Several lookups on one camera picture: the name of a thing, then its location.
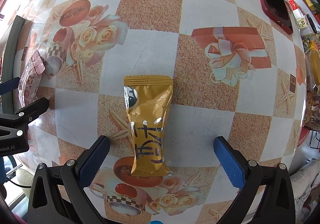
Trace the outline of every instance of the blue gripper pad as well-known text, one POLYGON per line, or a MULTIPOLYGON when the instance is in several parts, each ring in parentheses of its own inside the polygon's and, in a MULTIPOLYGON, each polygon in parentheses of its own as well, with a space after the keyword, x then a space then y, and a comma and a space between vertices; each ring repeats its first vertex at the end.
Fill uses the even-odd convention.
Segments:
POLYGON ((245 184, 244 170, 229 148, 219 138, 216 138, 213 141, 213 150, 232 185, 241 190, 245 184))
POLYGON ((100 166, 110 150, 110 141, 106 136, 100 136, 77 160, 75 167, 80 188, 90 186, 100 166))

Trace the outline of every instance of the printed gift box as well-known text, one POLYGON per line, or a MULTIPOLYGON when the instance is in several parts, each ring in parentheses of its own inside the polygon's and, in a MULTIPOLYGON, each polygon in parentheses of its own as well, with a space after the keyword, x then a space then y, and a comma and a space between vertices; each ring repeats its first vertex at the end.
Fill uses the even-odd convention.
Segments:
POLYGON ((194 29, 191 37, 210 59, 212 81, 235 86, 248 71, 271 68, 264 42, 254 27, 213 27, 194 29))

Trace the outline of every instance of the printed starfish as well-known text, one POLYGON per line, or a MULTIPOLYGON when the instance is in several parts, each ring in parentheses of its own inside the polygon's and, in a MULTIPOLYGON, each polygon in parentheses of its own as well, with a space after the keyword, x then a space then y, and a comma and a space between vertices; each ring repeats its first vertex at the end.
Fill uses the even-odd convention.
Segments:
POLYGON ((109 139, 114 141, 125 136, 129 136, 131 138, 131 130, 128 127, 128 124, 124 120, 122 120, 112 109, 109 109, 109 113, 111 114, 112 118, 117 122, 118 126, 122 128, 120 132, 109 137, 109 139))
POLYGON ((290 83, 288 85, 288 87, 286 88, 283 81, 281 81, 281 84, 282 84, 282 88, 283 88, 283 92, 284 92, 284 96, 282 97, 282 99, 280 100, 279 102, 279 105, 282 103, 282 102, 285 102, 287 103, 287 111, 288 111, 288 114, 289 114, 289 109, 290 109, 290 104, 289 104, 289 98, 293 97, 294 96, 294 93, 289 93, 289 88, 290 88, 290 83))
MULTIPOLYGON (((83 85, 83 79, 82 79, 82 65, 81 65, 81 62, 80 61, 77 61, 77 63, 73 66, 77 69, 77 74, 79 76, 79 79, 80 79, 80 85, 83 85)), ((67 68, 64 69, 64 71, 61 73, 62 75, 65 74, 67 71, 69 71, 71 68, 73 67, 70 67, 68 66, 67 68)))
POLYGON ((201 183, 201 184, 194 184, 195 180, 199 177, 200 171, 197 171, 193 176, 191 176, 184 184, 184 187, 204 187, 207 186, 207 183, 201 183))
MULTIPOLYGON (((249 20, 249 18, 246 17, 247 22, 249 23, 249 25, 251 27, 255 27, 252 22, 249 20)), ((263 21, 260 22, 260 24, 258 25, 258 27, 255 27, 258 29, 258 32, 263 40, 264 43, 266 43, 266 40, 268 41, 272 41, 272 38, 270 38, 269 36, 267 36, 264 32, 263 32, 263 21)))
POLYGON ((294 127, 294 138, 290 141, 288 147, 293 146, 293 148, 295 148, 297 140, 299 140, 299 131, 294 127))
POLYGON ((226 204, 221 210, 212 210, 209 209, 209 214, 211 215, 211 217, 202 220, 201 223, 207 223, 207 222, 218 222, 218 220, 223 216, 223 214, 225 214, 225 212, 227 211, 227 209, 229 208, 229 205, 226 204))

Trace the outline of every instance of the snack package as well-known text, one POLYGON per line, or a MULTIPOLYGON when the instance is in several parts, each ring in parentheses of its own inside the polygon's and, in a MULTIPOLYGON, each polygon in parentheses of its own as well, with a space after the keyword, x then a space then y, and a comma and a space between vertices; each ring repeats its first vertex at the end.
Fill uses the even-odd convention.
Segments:
POLYGON ((124 77, 124 101, 135 151, 132 176, 171 174, 165 165, 162 148, 172 91, 170 76, 124 77))
POLYGON ((35 51, 22 73, 18 86, 19 101, 22 107, 35 100, 44 69, 41 56, 38 51, 35 51))

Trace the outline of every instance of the chinese character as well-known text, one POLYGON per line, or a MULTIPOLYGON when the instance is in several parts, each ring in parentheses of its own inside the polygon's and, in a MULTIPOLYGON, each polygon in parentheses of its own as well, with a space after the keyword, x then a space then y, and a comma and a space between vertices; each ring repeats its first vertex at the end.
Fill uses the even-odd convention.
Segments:
MULTIPOLYGON (((148 135, 150 135, 154 139, 144 142, 141 147, 137 147, 137 144, 134 145, 134 151, 135 151, 136 159, 139 159, 139 155, 141 155, 141 156, 154 155, 154 153, 151 151, 153 148, 145 146, 146 144, 149 144, 149 143, 155 143, 155 144, 157 144, 159 146, 159 147, 156 147, 156 149, 155 149, 156 156, 160 156, 160 151, 162 152, 162 143, 161 143, 162 142, 162 138, 158 137, 158 136, 156 136, 156 135, 154 135, 154 134, 152 134, 152 133, 150 133, 148 131, 159 131, 159 132, 161 132, 163 128, 162 127, 148 127, 147 124, 148 124, 147 121, 144 120, 143 121, 143 127, 138 127, 138 129, 144 131, 144 134, 145 134, 146 138, 148 138, 148 135)), ((134 122, 131 122, 131 127, 133 129, 134 135, 137 137, 137 132, 136 132, 136 129, 135 129, 134 122)), ((164 161, 163 158, 161 158, 160 160, 151 159, 151 162, 153 162, 153 163, 162 163, 163 161, 164 161)))

